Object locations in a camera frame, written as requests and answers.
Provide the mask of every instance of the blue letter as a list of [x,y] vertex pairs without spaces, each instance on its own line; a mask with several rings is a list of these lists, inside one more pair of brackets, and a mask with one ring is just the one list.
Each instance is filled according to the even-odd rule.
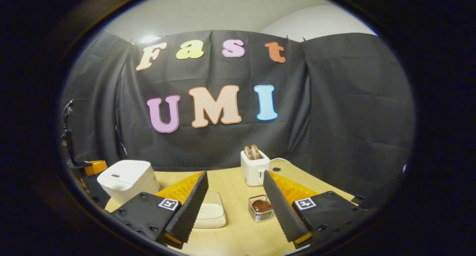
[[258,93],[258,99],[260,100],[260,113],[256,116],[259,120],[273,120],[277,119],[277,113],[273,108],[273,95],[274,87],[271,85],[259,85],[255,87],[255,91]]

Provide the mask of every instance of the ceiling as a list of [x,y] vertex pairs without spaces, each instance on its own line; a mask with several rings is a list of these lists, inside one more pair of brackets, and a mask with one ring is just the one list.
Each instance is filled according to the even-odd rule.
[[147,0],[105,29],[131,42],[209,29],[260,32],[276,20],[326,0]]

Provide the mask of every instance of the wooden table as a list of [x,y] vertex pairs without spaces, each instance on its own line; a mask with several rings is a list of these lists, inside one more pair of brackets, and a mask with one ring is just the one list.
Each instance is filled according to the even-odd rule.
[[[287,161],[278,159],[271,162],[270,168],[280,168],[277,174],[295,181],[318,193],[333,190],[347,200],[350,195],[335,188]],[[167,188],[174,183],[197,172],[155,172],[160,188]],[[248,186],[239,167],[208,171],[209,191],[219,192],[225,209],[226,225],[221,228],[193,228],[189,241],[181,250],[192,256],[279,256],[295,250],[288,242],[276,215],[267,221],[256,223],[248,211],[248,198],[265,193],[263,186]],[[112,212],[119,205],[109,200],[106,210]]]

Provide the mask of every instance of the orange letter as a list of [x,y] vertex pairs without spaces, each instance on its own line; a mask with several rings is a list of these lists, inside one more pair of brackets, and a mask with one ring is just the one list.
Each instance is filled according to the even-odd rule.
[[139,65],[136,67],[136,70],[139,71],[149,68],[152,65],[152,63],[150,63],[150,59],[157,59],[160,50],[165,49],[166,47],[167,42],[163,42],[144,48],[144,54],[142,55],[141,63],[139,63]]
[[211,122],[216,124],[220,118],[221,110],[223,110],[221,123],[232,124],[240,122],[241,116],[238,115],[237,106],[238,91],[238,86],[224,86],[221,88],[218,98],[214,100],[209,90],[205,87],[190,89],[189,94],[192,95],[195,104],[195,120],[192,122],[192,126],[200,128],[208,125],[204,112],[207,112]]
[[280,47],[277,42],[266,43],[265,47],[269,48],[269,56],[271,59],[277,63],[284,63],[286,58],[281,57],[279,54],[280,51],[284,51],[283,47]]

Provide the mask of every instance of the yellow letter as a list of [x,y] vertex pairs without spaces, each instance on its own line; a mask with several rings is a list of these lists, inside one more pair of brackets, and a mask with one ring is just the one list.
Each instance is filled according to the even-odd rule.
[[136,70],[144,70],[149,68],[152,63],[150,62],[150,59],[157,59],[158,53],[160,52],[161,49],[165,49],[167,47],[167,42],[163,42],[160,44],[148,46],[143,49],[144,54],[142,55],[141,63],[136,67]]
[[203,42],[200,40],[190,40],[180,45],[181,50],[177,52],[177,59],[199,58],[203,55]]
[[215,101],[207,88],[198,87],[190,89],[189,94],[192,95],[195,104],[195,120],[192,122],[192,126],[200,128],[208,125],[204,112],[207,112],[211,122],[216,124],[220,118],[221,110],[223,110],[221,123],[232,124],[240,122],[241,116],[238,115],[237,105],[238,91],[238,86],[224,86],[221,88],[220,94]]

